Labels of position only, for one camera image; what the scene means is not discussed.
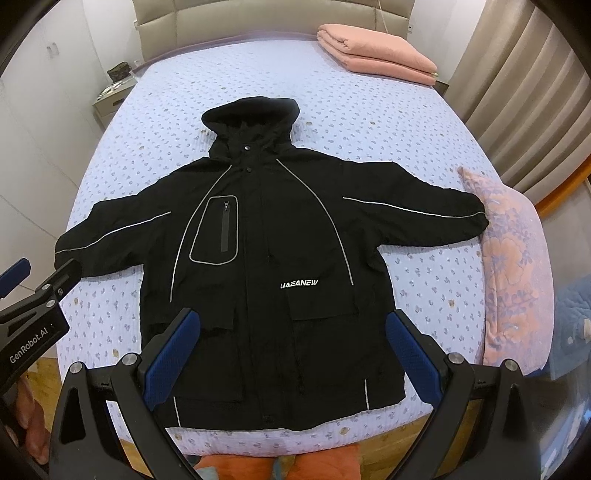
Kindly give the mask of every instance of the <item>bed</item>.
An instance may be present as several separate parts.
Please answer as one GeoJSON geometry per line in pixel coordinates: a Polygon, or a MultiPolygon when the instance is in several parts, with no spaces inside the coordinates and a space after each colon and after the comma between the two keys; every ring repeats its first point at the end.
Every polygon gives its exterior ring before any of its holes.
{"type": "MultiPolygon", "coordinates": [[[[353,161],[396,161],[415,176],[462,189],[458,166],[495,176],[492,165],[430,87],[342,69],[313,40],[266,39],[198,49],[146,69],[101,139],[68,228],[100,200],[135,194],[207,155],[214,134],[201,114],[246,96],[294,98],[298,147],[353,161]]],[[[482,361],[484,284],[479,241],[445,248],[382,246],[397,306],[446,352],[482,361]]],[[[62,377],[74,361],[99,367],[140,350],[142,267],[84,279],[61,303],[72,327],[58,344],[62,377]]],[[[405,425],[431,407],[408,378],[400,404],[331,421],[305,432],[170,429],[186,454],[277,456],[345,445],[405,425]]],[[[131,440],[115,404],[121,438],[131,440]]]]}

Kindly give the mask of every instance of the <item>reflective piping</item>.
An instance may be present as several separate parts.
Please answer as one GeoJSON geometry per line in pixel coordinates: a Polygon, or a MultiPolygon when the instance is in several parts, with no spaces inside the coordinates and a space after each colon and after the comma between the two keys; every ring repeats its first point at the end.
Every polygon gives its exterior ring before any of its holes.
{"type": "Polygon", "coordinates": [[[236,198],[236,195],[220,195],[220,196],[216,196],[216,197],[209,197],[207,199],[207,203],[205,204],[205,208],[203,209],[203,214],[201,215],[201,220],[199,220],[199,226],[197,227],[197,233],[195,234],[195,238],[193,239],[193,245],[191,246],[191,251],[189,252],[189,260],[191,262],[195,262],[195,263],[202,263],[204,265],[225,265],[227,263],[230,263],[231,261],[233,261],[236,257],[238,256],[238,198],[236,198]],[[211,263],[211,262],[203,262],[201,260],[195,260],[193,257],[191,257],[191,255],[193,255],[193,250],[195,249],[195,242],[197,241],[197,235],[199,235],[199,230],[201,230],[201,224],[203,223],[203,218],[205,217],[205,212],[207,212],[207,206],[209,205],[209,202],[211,201],[211,199],[225,199],[225,198],[230,198],[233,197],[234,200],[236,200],[236,253],[234,254],[234,256],[226,261],[226,262],[222,262],[222,263],[211,263]]]}
{"type": "Polygon", "coordinates": [[[366,378],[366,379],[363,381],[363,384],[364,384],[364,386],[365,386],[365,406],[366,406],[366,407],[368,408],[368,410],[369,410],[369,398],[368,398],[368,379],[367,379],[367,378],[366,378]]]}
{"type": "Polygon", "coordinates": [[[177,397],[173,397],[173,402],[174,402],[174,411],[177,413],[177,422],[178,422],[178,426],[181,426],[181,419],[178,416],[178,408],[177,408],[177,397]]]}
{"type": "Polygon", "coordinates": [[[474,217],[476,215],[480,215],[481,213],[484,214],[484,212],[476,212],[471,215],[463,215],[463,216],[439,215],[438,213],[421,212],[419,210],[409,210],[407,208],[397,207],[396,205],[390,205],[389,203],[366,202],[365,200],[352,199],[349,197],[343,197],[343,200],[353,200],[354,202],[368,203],[370,205],[384,205],[385,207],[396,208],[397,210],[404,210],[405,212],[420,213],[421,215],[430,215],[432,217],[440,217],[440,218],[470,218],[470,217],[474,217]]]}
{"type": "Polygon", "coordinates": [[[353,283],[353,275],[351,274],[351,268],[349,267],[349,260],[347,260],[347,254],[345,253],[345,247],[343,247],[343,242],[340,240],[340,235],[339,235],[339,231],[336,229],[336,225],[333,222],[332,217],[330,216],[329,211],[326,209],[326,207],[324,206],[324,203],[322,203],[322,200],[320,200],[318,198],[318,195],[316,195],[314,193],[314,190],[312,190],[310,187],[308,187],[308,185],[306,185],[301,178],[299,178],[295,173],[293,173],[289,168],[287,168],[283,163],[281,163],[281,161],[279,160],[279,158],[276,158],[277,162],[279,163],[279,165],[281,165],[284,169],[286,169],[289,173],[291,173],[304,187],[306,187],[310,193],[312,195],[314,195],[314,197],[316,198],[316,200],[318,200],[318,203],[320,204],[320,206],[324,209],[324,211],[326,212],[326,215],[328,216],[330,223],[332,223],[333,228],[335,229],[335,233],[336,233],[336,238],[339,240],[339,245],[340,245],[340,249],[343,252],[343,257],[345,258],[345,264],[347,265],[347,271],[349,272],[349,279],[351,281],[351,285],[354,285],[353,283]]]}
{"type": "Polygon", "coordinates": [[[184,238],[187,235],[187,230],[189,230],[189,225],[191,224],[191,221],[193,220],[193,217],[195,216],[195,214],[197,213],[197,210],[199,210],[199,207],[202,205],[203,201],[207,198],[207,195],[209,195],[209,193],[213,190],[213,188],[215,187],[215,185],[217,185],[217,183],[222,179],[222,177],[228,173],[230,171],[230,168],[232,168],[232,165],[230,165],[228,167],[228,169],[222,173],[219,178],[213,183],[213,185],[210,187],[210,189],[207,191],[207,193],[205,194],[205,196],[201,199],[201,202],[199,202],[199,205],[197,205],[197,208],[195,208],[195,211],[193,212],[193,214],[191,215],[191,218],[189,219],[189,221],[187,222],[187,226],[185,227],[185,231],[183,233],[183,237],[181,238],[181,243],[178,246],[178,252],[177,252],[177,259],[174,261],[174,268],[173,268],[173,279],[170,282],[170,303],[172,303],[173,301],[173,288],[174,288],[174,276],[177,273],[177,264],[178,264],[178,258],[181,254],[181,248],[183,247],[183,242],[184,242],[184,238]]]}
{"type": "Polygon", "coordinates": [[[109,233],[104,234],[102,237],[100,237],[98,240],[96,240],[95,242],[92,242],[89,245],[86,245],[85,247],[78,247],[78,248],[65,248],[64,250],[60,250],[59,252],[56,252],[57,254],[61,254],[62,252],[73,252],[74,250],[84,250],[85,248],[88,247],[92,247],[92,245],[97,244],[98,242],[100,242],[104,237],[112,234],[112,233],[117,233],[120,232],[121,230],[125,230],[126,228],[131,228],[133,226],[138,226],[138,225],[142,225],[143,223],[148,223],[151,222],[152,220],[156,220],[156,218],[160,218],[163,217],[164,215],[168,215],[169,213],[172,212],[166,212],[166,213],[161,213],[160,215],[156,215],[155,217],[152,217],[150,220],[144,220],[143,222],[140,223],[134,223],[133,225],[127,225],[127,226],[122,226],[121,228],[118,228],[117,230],[113,230],[109,233]]]}

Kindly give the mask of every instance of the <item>pink pillow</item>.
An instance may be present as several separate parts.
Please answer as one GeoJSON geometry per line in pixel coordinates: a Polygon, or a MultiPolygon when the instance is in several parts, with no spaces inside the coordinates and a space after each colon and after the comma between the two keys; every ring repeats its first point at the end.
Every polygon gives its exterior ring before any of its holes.
{"type": "Polygon", "coordinates": [[[466,191],[484,204],[490,224],[480,236],[486,290],[485,365],[505,358],[527,375],[548,360],[554,287],[548,247],[534,206],[521,193],[460,167],[466,191]]]}

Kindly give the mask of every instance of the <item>beige curtain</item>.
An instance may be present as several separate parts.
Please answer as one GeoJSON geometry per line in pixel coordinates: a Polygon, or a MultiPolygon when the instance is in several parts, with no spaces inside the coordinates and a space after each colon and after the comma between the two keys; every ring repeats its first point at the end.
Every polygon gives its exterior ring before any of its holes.
{"type": "Polygon", "coordinates": [[[535,204],[591,154],[591,82],[530,0],[488,0],[445,99],[535,204]]]}

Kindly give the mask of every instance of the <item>headboard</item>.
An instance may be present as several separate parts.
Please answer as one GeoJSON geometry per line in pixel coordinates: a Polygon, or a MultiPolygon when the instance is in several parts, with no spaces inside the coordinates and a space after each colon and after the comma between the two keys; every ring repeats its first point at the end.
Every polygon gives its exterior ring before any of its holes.
{"type": "Polygon", "coordinates": [[[133,0],[145,60],[251,31],[341,23],[406,38],[414,0],[133,0]]]}

